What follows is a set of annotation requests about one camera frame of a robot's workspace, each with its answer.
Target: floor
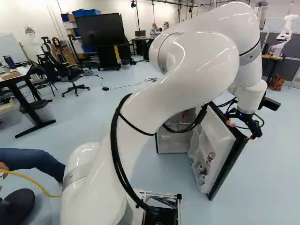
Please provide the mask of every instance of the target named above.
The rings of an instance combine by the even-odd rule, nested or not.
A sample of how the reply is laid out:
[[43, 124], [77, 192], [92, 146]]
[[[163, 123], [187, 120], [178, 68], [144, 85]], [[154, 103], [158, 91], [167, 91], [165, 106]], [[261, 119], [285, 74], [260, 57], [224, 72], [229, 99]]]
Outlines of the floor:
[[[40, 90], [41, 96], [53, 99], [49, 108], [57, 123], [35, 133], [15, 139], [16, 133], [30, 127], [22, 122], [0, 130], [0, 147], [43, 149], [65, 163], [69, 154], [80, 144], [99, 142], [109, 128], [113, 111], [127, 93], [149, 85], [145, 82], [110, 91], [110, 88], [139, 83], [146, 78], [162, 77], [147, 62], [121, 71], [95, 71], [99, 77], [82, 78], [91, 90], [81, 90], [79, 96], [69, 93], [60, 96], [69, 83], [58, 83], [53, 97], [49, 87]], [[284, 87], [282, 92], [268, 90], [268, 97], [282, 103], [277, 112], [262, 109], [265, 119], [263, 137], [249, 141], [234, 168], [228, 175], [214, 201], [209, 201], [197, 188], [186, 155], [157, 155], [152, 139], [144, 147], [131, 180], [133, 187], [160, 193], [182, 193], [183, 225], [281, 225], [299, 224], [300, 151], [297, 138], [300, 127], [300, 90]], [[228, 93], [216, 99], [223, 103], [232, 98]], [[61, 187], [54, 179], [33, 169], [20, 171], [46, 187], [51, 194], [59, 194]], [[26, 225], [59, 225], [60, 199], [48, 198], [34, 184], [15, 176], [3, 182], [0, 197], [20, 188], [32, 189], [36, 206]]]

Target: large black screen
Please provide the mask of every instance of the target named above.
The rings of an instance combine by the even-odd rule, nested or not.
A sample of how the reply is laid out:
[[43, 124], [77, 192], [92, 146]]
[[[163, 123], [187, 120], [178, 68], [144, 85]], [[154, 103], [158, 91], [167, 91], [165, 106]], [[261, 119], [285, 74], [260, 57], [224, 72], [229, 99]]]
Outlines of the large black screen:
[[78, 17], [76, 23], [85, 46], [125, 44], [123, 21], [119, 13]]

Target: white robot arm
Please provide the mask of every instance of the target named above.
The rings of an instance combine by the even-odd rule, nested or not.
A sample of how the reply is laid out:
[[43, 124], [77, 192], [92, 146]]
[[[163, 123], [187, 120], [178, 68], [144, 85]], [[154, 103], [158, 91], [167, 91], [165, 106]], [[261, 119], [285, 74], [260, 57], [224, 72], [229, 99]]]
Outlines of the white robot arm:
[[[176, 24], [152, 43], [150, 62], [165, 78], [132, 94], [120, 113], [144, 133], [154, 134], [170, 117], [203, 105], [226, 89], [238, 109], [251, 115], [266, 83], [261, 80], [259, 25], [246, 4], [232, 2]], [[117, 121], [120, 160], [130, 180], [135, 162], [150, 136]], [[126, 209], [123, 189], [112, 158], [111, 133], [101, 144], [80, 146], [65, 169], [61, 201], [62, 225], [117, 225]]]
[[298, 20], [298, 15], [287, 15], [285, 17], [285, 26], [281, 33], [277, 36], [276, 40], [280, 42], [280, 44], [277, 44], [275, 46], [272, 46], [271, 48], [274, 49], [273, 56], [274, 57], [280, 57], [281, 51], [283, 47], [291, 40], [292, 37], [292, 21]]
[[268, 7], [269, 7], [269, 4], [266, 0], [258, 0], [255, 5], [255, 13], [256, 13], [257, 19], [259, 21], [259, 29], [260, 30], [263, 30], [263, 28], [265, 26]]

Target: person's hand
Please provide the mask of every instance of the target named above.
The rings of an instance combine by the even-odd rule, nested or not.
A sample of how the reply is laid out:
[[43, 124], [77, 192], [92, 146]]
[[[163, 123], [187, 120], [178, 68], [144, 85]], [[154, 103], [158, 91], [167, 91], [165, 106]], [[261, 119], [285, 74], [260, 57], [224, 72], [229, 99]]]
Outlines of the person's hand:
[[[0, 162], [0, 169], [9, 171], [8, 166], [2, 162]], [[3, 174], [2, 177], [3, 177], [3, 179], [5, 179], [7, 176], [8, 176], [8, 173], [5, 173], [5, 174]]]

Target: yellow cable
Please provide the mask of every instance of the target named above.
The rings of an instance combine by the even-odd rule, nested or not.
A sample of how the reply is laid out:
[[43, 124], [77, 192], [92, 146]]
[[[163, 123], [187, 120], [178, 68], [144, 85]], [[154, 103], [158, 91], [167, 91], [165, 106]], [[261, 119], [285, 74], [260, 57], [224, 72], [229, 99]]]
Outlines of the yellow cable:
[[46, 189], [40, 183], [38, 183], [37, 181], [35, 181], [32, 178], [27, 177], [27, 176], [25, 176], [23, 174], [20, 174], [20, 173], [17, 173], [17, 172], [11, 172], [11, 171], [7, 171], [7, 170], [2, 170], [2, 169], [0, 169], [0, 172], [2, 172], [2, 173], [8, 173], [8, 174], [11, 174], [11, 175], [14, 175], [14, 176], [18, 176], [18, 177], [22, 177], [22, 178], [25, 178], [25, 179], [31, 181], [32, 183], [35, 183], [36, 185], [38, 185], [42, 189], [42, 191], [44, 192], [44, 194], [47, 195], [48, 197], [51, 197], [51, 198], [61, 197], [61, 195], [51, 195], [51, 194], [49, 194], [46, 191]]

